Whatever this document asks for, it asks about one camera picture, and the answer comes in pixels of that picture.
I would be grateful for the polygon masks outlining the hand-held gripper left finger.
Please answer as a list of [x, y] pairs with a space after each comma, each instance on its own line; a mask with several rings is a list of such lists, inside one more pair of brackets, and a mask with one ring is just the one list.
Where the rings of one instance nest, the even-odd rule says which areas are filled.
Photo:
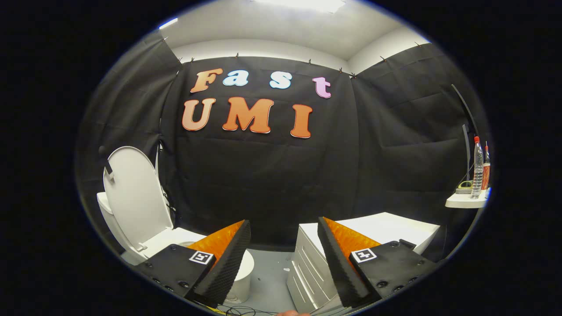
[[134, 268], [177, 296], [216, 308], [230, 292], [251, 239], [249, 220], [187, 247], [169, 244]]

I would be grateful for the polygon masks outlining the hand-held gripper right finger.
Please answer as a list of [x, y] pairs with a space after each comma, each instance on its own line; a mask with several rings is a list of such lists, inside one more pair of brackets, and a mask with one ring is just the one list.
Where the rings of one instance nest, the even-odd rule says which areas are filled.
[[402, 239], [382, 244], [326, 217], [318, 218], [317, 234], [344, 307], [385, 299], [437, 269]]

